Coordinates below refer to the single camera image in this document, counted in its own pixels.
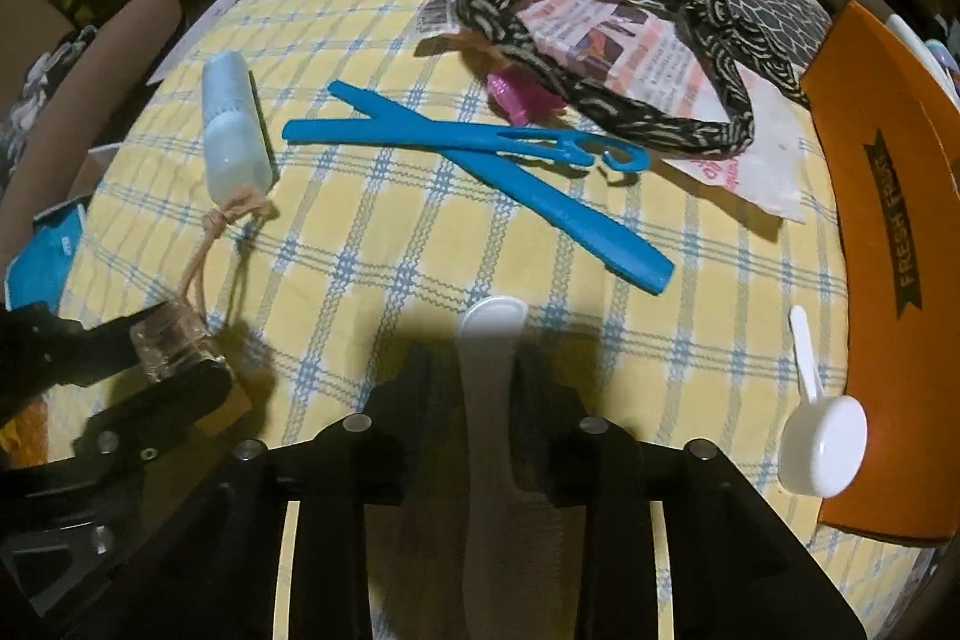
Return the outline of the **glass perfume bottle wooden cap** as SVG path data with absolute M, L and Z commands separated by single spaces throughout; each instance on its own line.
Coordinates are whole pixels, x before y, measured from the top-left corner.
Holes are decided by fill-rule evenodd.
M 172 380 L 192 370 L 217 369 L 226 378 L 226 395 L 210 413 L 200 416 L 197 429 L 215 437 L 251 411 L 251 401 L 235 379 L 206 323 L 205 265 L 210 250 L 236 221 L 267 216 L 274 207 L 254 185 L 229 191 L 223 202 L 202 218 L 202 238 L 184 269 L 176 297 L 130 328 L 135 353 L 149 381 Z

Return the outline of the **white measuring scoop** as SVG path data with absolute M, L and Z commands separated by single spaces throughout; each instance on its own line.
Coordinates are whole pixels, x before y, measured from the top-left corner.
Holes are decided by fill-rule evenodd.
M 782 429 L 779 482 L 793 494 L 836 497 L 851 486 L 866 456 L 866 411 L 850 395 L 823 390 L 805 308 L 793 305 L 788 320 L 800 403 Z

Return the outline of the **white plastic comb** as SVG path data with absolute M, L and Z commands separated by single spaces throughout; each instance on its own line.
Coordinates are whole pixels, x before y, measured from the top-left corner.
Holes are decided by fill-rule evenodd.
M 525 302 L 494 296 L 462 315 L 455 337 L 469 445 L 462 596 L 472 638 L 571 638 L 576 624 L 584 513 L 519 489 L 512 472 L 509 390 L 526 320 Z

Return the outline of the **blue plastic hanger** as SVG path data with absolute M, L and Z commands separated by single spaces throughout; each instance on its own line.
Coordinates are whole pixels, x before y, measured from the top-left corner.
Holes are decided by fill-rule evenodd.
M 568 197 L 562 190 L 545 184 L 539 177 L 494 152 L 469 151 L 452 144 L 455 135 L 478 131 L 482 125 L 433 122 L 374 91 L 350 86 L 343 81 L 332 81 L 329 92 L 353 109 L 366 113 L 376 130 L 397 130 L 407 136 L 418 131 L 428 143 L 439 149 L 444 158 L 451 159 L 483 184 L 503 191 L 515 202 L 562 229 L 613 273 L 643 291 L 661 294 L 672 278 L 674 263 L 633 230 Z
M 423 120 L 308 120 L 286 122 L 281 138 L 291 145 L 359 145 L 428 151 L 472 151 L 542 159 L 569 167 L 589 169 L 601 158 L 610 169 L 638 174 L 651 164 L 649 152 L 610 136 L 560 128 L 500 127 L 490 124 L 451 124 Z

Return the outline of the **pale blue plastic bottle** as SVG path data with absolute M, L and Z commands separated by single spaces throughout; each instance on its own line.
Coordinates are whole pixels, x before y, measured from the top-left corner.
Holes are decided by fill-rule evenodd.
M 238 188 L 267 195 L 274 185 L 254 83 L 244 57 L 225 50 L 202 70 L 202 140 L 206 190 L 213 203 L 226 205 Z

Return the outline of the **yellow blue plaid tablecloth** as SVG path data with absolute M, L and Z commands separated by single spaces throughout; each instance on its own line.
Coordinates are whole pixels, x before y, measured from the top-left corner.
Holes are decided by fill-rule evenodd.
M 327 85 L 373 88 L 436 120 L 485 122 L 473 68 L 416 52 L 421 0 L 242 0 L 182 60 L 133 124 L 86 213 L 60 301 L 86 325 L 171 296 L 210 205 L 200 74 L 244 55 L 268 130 L 334 117 Z M 446 338 L 480 299 L 529 307 L 551 370 L 587 406 L 640 437 L 714 440 L 775 507 L 878 633 L 916 551 L 818 525 L 817 504 L 776 477 L 782 424 L 797 403 L 788 312 L 807 310 L 832 392 L 846 375 L 848 296 L 827 164 L 800 143 L 799 221 L 761 213 L 667 169 L 635 182 L 602 170 L 550 183 L 610 214 L 675 265 L 660 296 L 610 275 L 527 209 L 429 152 L 280 148 L 277 216 L 238 226 L 206 265 L 206 302 L 270 445 L 312 437 L 356 409 L 407 339 Z

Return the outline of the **orange cardboard box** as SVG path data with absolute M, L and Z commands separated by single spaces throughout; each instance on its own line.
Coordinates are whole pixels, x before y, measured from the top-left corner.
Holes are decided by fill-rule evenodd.
M 846 392 L 866 455 L 825 525 L 937 544 L 958 531 L 958 110 L 859 3 L 800 78 L 828 164 L 848 283 Z

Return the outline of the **zebra pattern fabric headband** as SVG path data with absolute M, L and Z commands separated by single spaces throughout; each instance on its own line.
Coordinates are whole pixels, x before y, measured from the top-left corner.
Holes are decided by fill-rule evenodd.
M 809 102 L 788 55 L 727 0 L 455 0 L 455 14 L 597 127 L 674 156 L 754 142 L 747 73 Z

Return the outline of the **white tissue box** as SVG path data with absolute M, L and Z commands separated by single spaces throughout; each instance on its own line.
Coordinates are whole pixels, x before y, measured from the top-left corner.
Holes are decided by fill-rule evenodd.
M 923 65 L 953 105 L 958 106 L 958 64 L 946 46 L 935 39 L 923 41 L 900 14 L 890 14 L 885 26 Z

